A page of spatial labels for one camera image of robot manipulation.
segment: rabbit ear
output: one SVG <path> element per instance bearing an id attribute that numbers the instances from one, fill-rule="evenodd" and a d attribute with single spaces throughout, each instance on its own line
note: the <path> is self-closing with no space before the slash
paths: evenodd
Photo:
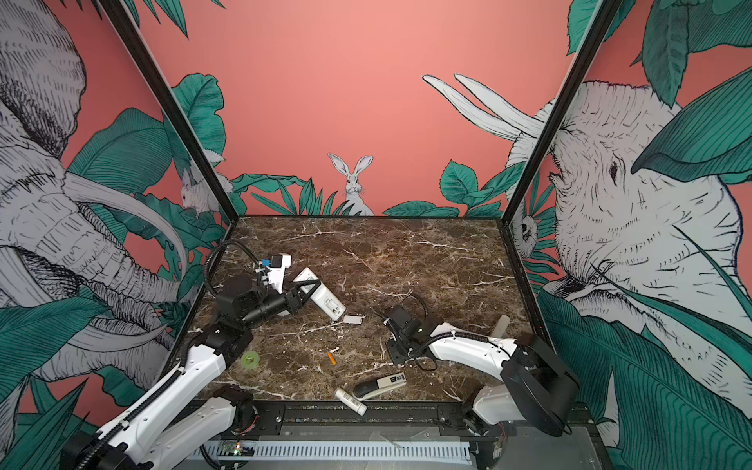
<path id="1" fill-rule="evenodd" d="M 361 171 L 368 168 L 369 165 L 371 165 L 374 161 L 374 157 L 370 155 L 366 155 L 360 160 L 358 160 L 358 164 L 355 165 L 355 172 L 353 174 L 359 174 Z"/>
<path id="2" fill-rule="evenodd" d="M 332 159 L 332 163 L 334 163 L 334 167 L 337 171 L 345 176 L 350 176 L 350 167 L 347 166 L 347 163 L 345 163 L 343 159 L 339 158 L 334 153 L 328 153 L 327 155 Z"/>
<path id="3" fill-rule="evenodd" d="M 180 181 L 183 181 L 183 186 L 190 186 L 190 174 L 188 170 L 183 170 L 183 176 L 180 177 Z"/>

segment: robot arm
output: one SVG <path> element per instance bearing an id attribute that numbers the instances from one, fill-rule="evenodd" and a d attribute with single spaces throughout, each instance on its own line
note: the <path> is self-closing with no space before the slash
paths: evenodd
<path id="1" fill-rule="evenodd" d="M 504 382 L 472 397 L 476 427 L 525 419 L 550 435 L 561 435 L 580 389 L 574 372 L 540 338 L 491 338 L 426 317 L 402 305 L 384 318 L 392 332 L 387 350 L 394 364 L 428 357 L 459 362 Z"/>

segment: green leaf illustration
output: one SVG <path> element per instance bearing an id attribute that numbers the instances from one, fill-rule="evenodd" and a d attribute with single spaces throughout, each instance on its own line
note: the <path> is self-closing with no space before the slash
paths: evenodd
<path id="1" fill-rule="evenodd" d="M 0 470 L 58 468 L 62 446 L 80 427 L 80 420 L 78 426 L 73 429 L 68 427 L 68 422 L 75 418 L 73 410 L 85 385 L 86 381 L 39 417 L 8 451 L 0 462 Z"/>
<path id="2" fill-rule="evenodd" d="M 485 190 L 467 193 L 465 197 L 462 198 L 462 203 L 468 206 L 468 208 L 473 208 L 476 205 L 488 202 L 490 200 L 488 196 L 490 196 L 492 193 L 493 188 L 486 188 Z"/>
<path id="3" fill-rule="evenodd" d="M 183 280 L 180 281 L 180 287 L 177 288 L 177 298 L 182 299 L 192 287 L 201 285 L 204 281 L 204 266 L 196 264 L 188 268 Z"/>
<path id="4" fill-rule="evenodd" d="M 384 211 L 390 217 L 419 217 L 423 212 L 436 209 L 436 204 L 426 201 L 407 201 Z"/>
<path id="5" fill-rule="evenodd" d="M 238 214 L 245 215 L 248 212 L 248 207 L 245 205 L 243 196 L 240 193 L 228 193 L 227 196 L 230 198 L 232 207 L 235 208 Z"/>
<path id="6" fill-rule="evenodd" d="M 108 208 L 101 204 L 88 204 L 88 206 L 120 243 L 126 240 L 128 227 L 118 222 Z"/>
<path id="7" fill-rule="evenodd" d="M 334 191 L 332 195 L 326 200 L 326 203 L 324 204 L 323 215 L 332 215 L 332 204 L 334 204 L 334 196 L 336 195 L 337 192 Z"/>
<path id="8" fill-rule="evenodd" d="M 569 5 L 569 23 L 567 35 L 569 36 L 569 51 L 567 55 L 575 53 L 580 48 L 582 37 L 585 35 L 590 18 L 596 10 L 598 0 L 572 0 Z"/>
<path id="9" fill-rule="evenodd" d="M 34 406 L 37 407 L 37 412 L 40 414 L 47 413 L 57 403 L 57 400 L 50 392 L 50 388 L 47 386 L 47 382 L 31 376 L 29 378 L 29 385 L 32 389 L 32 398 L 34 399 Z"/>
<path id="10" fill-rule="evenodd" d="M 296 176 L 273 176 L 271 174 L 242 174 L 236 179 L 230 181 L 232 183 L 232 191 L 234 193 L 242 193 L 247 190 L 249 186 L 253 186 L 262 190 L 264 193 L 275 193 L 280 184 L 289 186 L 290 184 L 297 184 L 300 187 L 305 185 L 305 181 Z"/>
<path id="11" fill-rule="evenodd" d="M 629 15 L 629 12 L 632 11 L 632 7 L 635 6 L 636 2 L 637 0 L 622 0 L 621 6 L 616 12 L 614 20 L 611 21 L 611 25 L 608 27 L 608 31 L 606 32 L 606 36 L 603 38 L 603 41 L 609 39 L 611 35 L 613 35 L 616 30 L 619 29 L 619 26 L 621 26 L 621 23 L 626 19 L 627 15 Z"/>
<path id="12" fill-rule="evenodd" d="M 68 171 L 125 194 L 142 194 L 162 179 L 170 164 L 162 123 L 129 108 L 89 139 Z"/>
<path id="13" fill-rule="evenodd" d="M 534 274 L 532 272 L 526 272 L 525 275 L 527 276 L 527 279 L 530 282 L 541 284 L 542 286 L 548 284 L 548 279 L 546 279 L 545 277 L 541 276 L 540 274 Z"/>
<path id="14" fill-rule="evenodd" d="M 251 193 L 250 195 L 253 196 L 255 200 L 264 204 L 266 207 L 272 209 L 273 211 L 277 211 L 282 215 L 295 215 L 292 212 L 288 211 L 286 208 L 283 208 L 276 202 L 272 201 L 271 199 L 267 199 L 264 196 L 261 196 L 260 194 Z"/>
<path id="15" fill-rule="evenodd" d="M 341 212 L 342 212 L 342 209 L 344 209 L 344 205 L 346 205 L 346 204 L 347 204 L 347 200 L 345 199 L 345 200 L 344 200 L 344 201 L 342 202 L 342 204 L 338 205 L 338 206 L 337 206 L 337 208 L 336 208 L 335 210 L 333 210 L 333 211 L 332 211 L 332 215 L 333 215 L 333 216 L 338 216 L 338 215 L 340 215 L 340 214 L 341 214 Z"/>
<path id="16" fill-rule="evenodd" d="M 285 185 L 282 184 L 279 180 L 277 180 L 277 186 L 279 187 L 280 192 L 282 193 L 282 200 L 284 201 L 284 204 L 287 206 L 290 212 L 297 215 L 298 208 L 295 207 L 295 201 L 293 200 L 293 196 L 290 194 L 290 191 L 288 191 Z"/>
<path id="17" fill-rule="evenodd" d="M 548 198 L 550 198 L 552 191 L 553 191 L 553 185 L 549 185 L 549 187 L 543 191 L 540 197 L 538 197 L 538 201 L 535 203 L 535 207 L 532 208 L 532 211 L 530 211 L 531 214 L 535 214 L 536 212 L 540 211 L 543 208 L 543 206 L 548 201 Z"/>
<path id="18" fill-rule="evenodd" d="M 752 170 L 752 68 L 700 96 L 642 151 L 632 173 L 649 168 L 679 181 Z"/>
<path id="19" fill-rule="evenodd" d="M 642 327 L 640 336 L 647 339 L 649 342 L 655 344 L 657 347 L 663 349 L 666 353 L 669 353 L 669 349 L 666 347 L 666 345 L 662 343 L 661 340 L 656 338 L 656 336 L 650 331 L 647 325 Z"/>
<path id="20" fill-rule="evenodd" d="M 93 317 L 110 308 L 96 299 L 71 297 L 38 307 L 0 308 L 0 400 L 29 372 L 52 357 Z"/>
<path id="21" fill-rule="evenodd" d="M 546 248 L 554 248 L 555 246 L 556 246 L 555 240 L 543 240 L 535 244 L 535 249 L 540 251 L 540 250 L 545 250 Z"/>
<path id="22" fill-rule="evenodd" d="M 190 312 L 191 304 L 188 302 L 163 302 L 161 304 L 155 304 L 154 308 L 162 311 L 162 316 L 159 317 L 159 321 L 162 325 L 169 326 L 172 331 L 169 335 L 173 338 L 177 337 L 177 333 L 183 327 L 183 322 L 188 313 Z"/>
<path id="23" fill-rule="evenodd" d="M 736 5 L 739 5 L 743 1 L 744 0 L 713 0 L 713 13 L 716 15 L 726 14 L 736 8 Z"/>
<path id="24" fill-rule="evenodd" d="M 436 208 L 423 212 L 421 217 L 458 217 L 458 208 Z"/>
<path id="25" fill-rule="evenodd" d="M 298 207 L 300 208 L 300 215 L 303 215 L 303 211 L 307 211 L 308 215 L 311 215 L 311 208 L 316 201 L 316 187 L 314 180 L 310 179 L 305 182 L 303 189 L 300 190 L 300 198 Z"/>
<path id="26" fill-rule="evenodd" d="M 705 257 L 706 260 L 708 260 L 708 262 L 713 266 L 713 269 L 715 269 L 718 275 L 720 275 L 720 277 L 723 279 L 723 282 L 726 283 L 726 285 L 729 287 L 731 293 L 734 294 L 736 301 L 739 302 L 744 311 L 747 312 L 747 316 L 752 319 L 752 300 L 750 300 L 747 294 L 742 292 L 739 285 L 731 278 L 731 276 L 728 275 L 728 273 L 726 273 L 726 271 L 723 270 L 723 268 L 720 267 L 720 265 L 715 261 L 715 259 L 712 258 L 712 256 L 708 254 L 707 251 L 703 250 L 697 243 L 695 243 L 692 238 L 690 238 L 689 235 L 684 233 L 679 227 L 674 226 L 674 228 L 677 229 L 677 231 L 681 233 L 681 235 L 685 237 L 691 244 L 693 244 L 695 248 L 697 248 L 697 250 Z"/>
<path id="27" fill-rule="evenodd" d="M 212 247 L 211 243 L 201 240 L 202 230 L 183 217 L 183 208 L 181 206 L 175 204 L 169 199 L 158 199 L 153 194 L 147 196 L 136 194 L 135 198 L 138 201 L 143 202 L 146 206 L 152 208 L 156 213 L 167 220 L 170 225 L 172 225 L 177 232 L 177 235 L 182 240 L 186 250 L 192 250 L 196 247 Z M 112 210 L 112 214 L 115 219 L 128 227 L 129 232 L 133 232 L 145 240 L 156 238 L 159 244 L 162 245 L 162 248 L 165 249 L 172 246 L 165 234 L 140 217 L 114 209 Z"/>
<path id="28" fill-rule="evenodd" d="M 501 202 L 479 205 L 477 207 L 469 209 L 465 213 L 465 217 L 501 217 L 504 214 L 499 210 L 501 206 Z"/>
<path id="29" fill-rule="evenodd" d="M 175 25 L 180 28 L 185 37 L 188 37 L 188 28 L 186 27 L 186 17 L 183 15 L 183 5 L 180 0 L 154 0 L 157 5 L 167 14 Z"/>
<path id="30" fill-rule="evenodd" d="M 545 211 L 535 216 L 535 219 L 540 220 L 541 223 L 552 220 L 556 222 L 556 208 L 548 208 Z"/>
<path id="31" fill-rule="evenodd" d="M 102 385 L 102 392 L 111 396 L 117 406 L 133 405 L 146 392 L 137 387 L 123 371 L 112 365 L 103 367 L 95 373 L 105 381 Z"/>
<path id="32" fill-rule="evenodd" d="M 658 98 L 669 106 L 676 102 L 684 71 L 687 70 L 690 53 L 688 8 L 663 10 L 657 2 L 653 3 L 642 41 L 645 76 Z"/>
<path id="33" fill-rule="evenodd" d="M 478 177 L 475 176 L 475 171 L 472 168 L 450 160 L 449 165 L 441 174 L 439 186 L 441 187 L 441 194 L 448 201 L 462 204 L 462 198 L 467 196 L 468 193 L 478 191 Z"/>
<path id="34" fill-rule="evenodd" d="M 316 196 L 316 199 L 314 200 L 314 205 L 312 208 L 308 208 L 310 211 L 310 215 L 321 215 L 321 202 L 324 198 L 324 190 L 319 191 L 319 195 Z"/>
<path id="35" fill-rule="evenodd" d="M 152 3 L 152 0 L 144 0 L 144 3 L 146 4 L 147 7 L 149 7 L 151 14 L 154 15 L 154 18 L 156 18 L 156 21 L 159 24 L 162 24 L 162 22 L 159 20 L 159 15 L 156 14 L 156 8 L 154 7 L 154 3 Z"/>
<path id="36" fill-rule="evenodd" d="M 554 258 L 553 256 L 549 256 L 546 253 L 543 253 L 542 251 L 533 251 L 532 254 L 530 255 L 530 259 L 535 259 L 538 261 L 547 261 L 555 265 L 559 264 L 559 261 L 556 260 L 556 258 Z"/>
<path id="37" fill-rule="evenodd" d="M 538 226 L 538 240 L 553 235 L 554 233 L 556 233 L 556 227 L 553 225 L 545 227 Z"/>
<path id="38" fill-rule="evenodd" d="M 224 108 L 225 100 L 222 90 L 217 85 L 217 79 L 211 75 L 187 75 L 172 91 L 193 127 L 196 137 L 199 138 L 201 146 L 222 155 L 227 137 L 224 122 L 217 115 L 217 111 Z M 191 157 L 167 116 L 164 116 L 163 120 L 175 160 L 175 169 L 177 174 L 183 177 L 184 171 L 190 172 Z"/>
<path id="39" fill-rule="evenodd" d="M 136 26 L 141 27 L 141 19 L 138 17 L 138 9 L 136 8 L 136 3 L 134 0 L 123 0 L 126 4 L 126 7 L 128 7 L 128 10 L 130 10 L 131 15 L 133 16 L 133 20 L 136 22 Z"/>
<path id="40" fill-rule="evenodd" d="M 660 347 L 540 290 L 557 353 L 581 379 L 579 398 L 603 417 L 613 372 L 623 461 L 632 468 L 707 470 L 752 465 L 752 424 Z"/>
<path id="41" fill-rule="evenodd" d="M 730 15 L 713 13 L 713 5 L 712 0 L 707 0 L 690 8 L 690 52 L 702 52 L 721 44 L 752 46 L 752 2 L 742 2 Z"/>
<path id="42" fill-rule="evenodd" d="M 522 261 L 522 264 L 525 265 L 525 268 L 527 268 L 528 271 L 536 272 L 536 273 L 544 273 L 548 272 L 551 274 L 558 274 L 558 271 L 554 269 L 551 265 L 544 263 L 544 262 L 530 262 L 527 260 Z"/>
<path id="43" fill-rule="evenodd" d="M 643 296 L 642 294 L 626 290 L 618 284 L 612 284 L 618 287 L 624 295 L 677 320 L 698 336 L 717 347 L 735 362 L 745 374 L 752 377 L 752 338 L 743 332 L 673 302 Z"/>
<path id="44" fill-rule="evenodd" d="M 538 170 L 535 172 L 535 177 L 532 180 L 532 187 L 530 188 L 530 201 L 529 201 L 529 209 L 527 210 L 527 213 L 530 215 L 533 215 L 535 212 L 533 212 L 533 208 L 536 205 L 536 201 L 538 200 L 538 185 L 541 181 L 541 169 L 538 168 Z"/>
<path id="45" fill-rule="evenodd" d="M 212 224 L 204 229 L 204 232 L 201 234 L 201 241 L 205 241 L 207 243 L 219 241 L 223 236 L 225 236 L 226 232 L 227 231 L 225 230 L 225 228 L 221 225 L 217 225 L 216 223 Z"/>
<path id="46" fill-rule="evenodd" d="M 518 182 L 522 177 L 522 172 L 525 169 L 525 162 L 515 163 L 514 165 L 505 168 L 498 175 L 488 180 L 485 183 L 482 190 L 487 188 L 493 188 L 493 192 L 487 196 L 487 201 L 497 197 L 501 193 L 504 193 L 512 187 L 513 184 Z"/>

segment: white plastic container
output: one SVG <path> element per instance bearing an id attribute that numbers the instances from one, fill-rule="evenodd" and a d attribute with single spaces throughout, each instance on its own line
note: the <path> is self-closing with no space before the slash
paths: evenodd
<path id="1" fill-rule="evenodd" d="M 311 271 L 310 268 L 306 268 L 301 271 L 301 273 L 298 274 L 298 277 L 296 277 L 294 280 L 311 279 L 318 279 L 318 277 L 316 277 L 316 275 Z M 311 288 L 312 286 L 303 286 L 300 288 L 300 290 L 308 293 Z M 314 292 L 314 294 L 311 296 L 311 300 L 314 301 L 314 304 L 318 305 L 319 308 L 323 310 L 324 313 L 327 314 L 332 320 L 339 320 L 339 318 L 344 315 L 344 311 L 347 310 L 345 306 L 342 305 L 342 302 L 337 299 L 337 296 L 335 296 L 332 291 L 324 285 L 324 283 L 321 283 L 321 285 L 318 286 L 316 292 Z"/>

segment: white tube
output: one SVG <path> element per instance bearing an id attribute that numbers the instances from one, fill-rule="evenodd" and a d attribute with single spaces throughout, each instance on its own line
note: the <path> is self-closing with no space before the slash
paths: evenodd
<path id="1" fill-rule="evenodd" d="M 363 403 L 359 402 L 354 396 L 351 394 L 345 392 L 340 387 L 337 387 L 337 389 L 334 391 L 334 397 L 339 400 L 340 402 L 346 404 L 350 407 L 353 411 L 358 413 L 360 416 L 365 414 L 365 410 L 368 409 L 367 406 L 365 406 Z"/>

